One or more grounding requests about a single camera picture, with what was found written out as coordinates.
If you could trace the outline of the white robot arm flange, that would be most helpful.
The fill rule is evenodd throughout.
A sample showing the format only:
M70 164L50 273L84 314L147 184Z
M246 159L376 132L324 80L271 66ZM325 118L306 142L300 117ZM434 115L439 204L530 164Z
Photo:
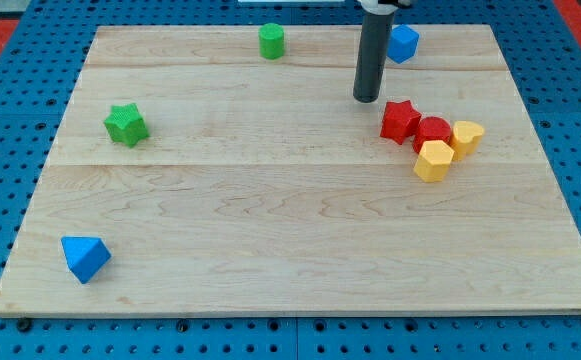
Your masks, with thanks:
M361 7L373 15L390 15L398 9L407 9L414 5L415 0L358 0Z

